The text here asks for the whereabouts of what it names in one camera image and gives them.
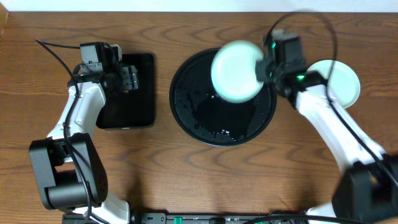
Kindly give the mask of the mint green plate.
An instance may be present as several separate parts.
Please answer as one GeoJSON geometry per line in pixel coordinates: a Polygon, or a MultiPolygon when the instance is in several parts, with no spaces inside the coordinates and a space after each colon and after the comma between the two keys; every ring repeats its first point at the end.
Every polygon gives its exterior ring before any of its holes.
{"type": "MultiPolygon", "coordinates": [[[[332,63],[332,60],[321,60],[309,66],[307,71],[317,71],[327,79],[332,63]]],[[[354,70],[345,63],[334,61],[329,84],[335,92],[338,101],[344,108],[352,106],[359,98],[361,91],[359,78],[354,70]]]]}
{"type": "Polygon", "coordinates": [[[216,94],[229,103],[244,103],[263,87],[256,76],[256,62],[263,51],[254,43],[236,40],[217,51],[211,64],[211,81],[216,94]]]}

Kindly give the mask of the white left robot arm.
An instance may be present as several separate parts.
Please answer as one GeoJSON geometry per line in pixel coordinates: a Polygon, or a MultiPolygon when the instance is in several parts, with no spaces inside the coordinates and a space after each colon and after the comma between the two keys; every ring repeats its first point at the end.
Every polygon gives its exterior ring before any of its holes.
{"type": "Polygon", "coordinates": [[[92,136],[107,93],[137,88],[133,66],[72,75],[68,101],[58,123],[45,139],[32,141],[29,147],[46,209],[79,214],[96,223],[130,222],[129,203],[108,190],[106,171],[92,136]]]}

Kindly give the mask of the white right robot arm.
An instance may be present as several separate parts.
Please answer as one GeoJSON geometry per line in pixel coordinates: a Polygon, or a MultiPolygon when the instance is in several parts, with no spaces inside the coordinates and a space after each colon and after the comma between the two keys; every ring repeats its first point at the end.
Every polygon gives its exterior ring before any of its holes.
{"type": "Polygon", "coordinates": [[[305,68],[302,59],[290,63],[256,62],[260,82],[274,85],[293,108],[309,120],[333,154],[343,177],[331,202],[307,210],[313,222],[336,219],[374,223],[397,217],[397,157],[388,156],[340,104],[328,75],[305,68]]]}

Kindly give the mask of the black rectangular tray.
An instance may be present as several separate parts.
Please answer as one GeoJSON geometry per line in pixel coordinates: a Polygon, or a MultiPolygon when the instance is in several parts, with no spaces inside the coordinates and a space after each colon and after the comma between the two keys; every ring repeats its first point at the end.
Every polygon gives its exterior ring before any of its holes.
{"type": "Polygon", "coordinates": [[[121,63],[137,69],[138,89],[107,97],[96,126],[100,129],[152,126],[155,120],[155,57],[151,53],[124,54],[121,63]]]}

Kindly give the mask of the black round tray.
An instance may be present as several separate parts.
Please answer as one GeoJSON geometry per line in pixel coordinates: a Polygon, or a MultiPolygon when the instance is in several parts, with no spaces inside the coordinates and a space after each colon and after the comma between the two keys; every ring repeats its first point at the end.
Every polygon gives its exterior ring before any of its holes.
{"type": "Polygon", "coordinates": [[[213,146],[235,146],[267,128],[275,113],[277,93],[264,86],[247,102],[223,100],[211,82],[211,64],[217,52],[217,48],[201,51],[179,67],[170,85],[170,109],[178,125],[194,139],[213,146]]]}

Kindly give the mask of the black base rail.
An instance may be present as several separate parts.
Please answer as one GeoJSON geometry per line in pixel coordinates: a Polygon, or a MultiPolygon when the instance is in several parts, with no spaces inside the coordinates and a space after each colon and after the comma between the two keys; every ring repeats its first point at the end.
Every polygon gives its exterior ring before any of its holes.
{"type": "Polygon", "coordinates": [[[132,224],[242,224],[261,217],[278,215],[302,215],[303,213],[274,210],[269,213],[204,213],[204,212],[168,212],[167,210],[131,210],[132,224]]]}

